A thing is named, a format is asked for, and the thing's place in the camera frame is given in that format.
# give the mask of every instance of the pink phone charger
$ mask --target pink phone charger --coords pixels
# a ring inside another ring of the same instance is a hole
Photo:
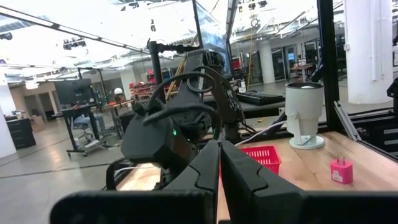
[[[341,184],[349,184],[353,181],[353,163],[344,159],[335,159],[330,163],[331,179]]]

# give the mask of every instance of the monitor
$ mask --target monitor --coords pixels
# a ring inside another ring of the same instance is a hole
[[[61,105],[90,103],[94,100],[90,79],[54,82]]]
[[[294,53],[289,53],[289,54],[287,54],[287,58],[288,58],[289,60],[294,60]]]
[[[220,53],[225,61],[223,75],[232,76],[231,63],[226,40],[226,31],[203,6],[196,0],[192,1],[195,20],[197,22],[200,47]]]

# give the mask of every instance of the column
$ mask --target column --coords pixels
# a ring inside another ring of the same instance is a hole
[[[6,83],[6,77],[1,71],[0,76],[0,142],[2,144],[0,148],[0,158],[3,158],[17,151],[12,141],[10,131],[8,130],[6,119],[4,118],[5,114],[9,115],[11,111],[15,110],[15,104]]]
[[[136,77],[132,65],[125,66],[125,71],[121,71],[120,79],[122,80],[124,96],[127,100],[131,98],[130,83],[136,84]]]
[[[275,74],[271,46],[268,41],[262,41],[257,43],[257,47],[260,51],[262,81],[264,83],[273,83],[275,82]]]
[[[52,91],[49,92],[50,101],[52,105],[52,109],[54,110],[54,114],[58,113],[57,102],[55,101],[54,94]]]
[[[10,88],[6,83],[6,77],[0,70],[0,107],[4,115],[11,115],[16,110],[14,99],[12,99]]]
[[[385,103],[392,83],[391,1],[345,0],[348,101]]]

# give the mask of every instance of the black cabinet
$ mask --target black cabinet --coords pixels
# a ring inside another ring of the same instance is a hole
[[[29,118],[7,121],[7,125],[16,149],[36,145]]]

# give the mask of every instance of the white container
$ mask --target white container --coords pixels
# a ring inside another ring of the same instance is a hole
[[[290,146],[316,149],[325,145],[325,141],[316,136],[322,103],[323,85],[306,82],[286,84],[287,131],[294,135],[289,141]]]
[[[75,146],[76,148],[80,148],[80,141],[78,138],[75,138]]]

